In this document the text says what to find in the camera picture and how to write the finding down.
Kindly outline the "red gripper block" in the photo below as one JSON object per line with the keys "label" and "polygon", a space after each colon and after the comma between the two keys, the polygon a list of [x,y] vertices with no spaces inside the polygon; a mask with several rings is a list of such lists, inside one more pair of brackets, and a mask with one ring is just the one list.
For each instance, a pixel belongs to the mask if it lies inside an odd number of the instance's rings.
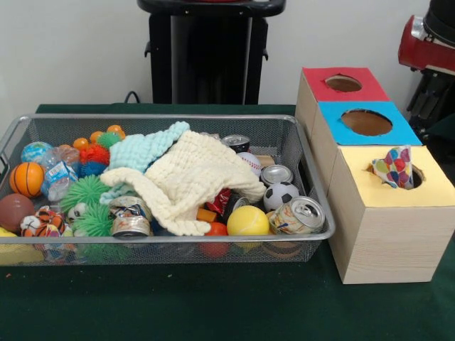
{"label": "red gripper block", "polygon": [[[454,75],[454,47],[426,32],[420,16],[411,16],[406,22],[398,60],[401,65],[412,69]],[[449,78],[433,72],[422,73],[422,79],[407,108],[412,117],[428,117],[429,121],[437,121],[441,116],[449,90]]]}

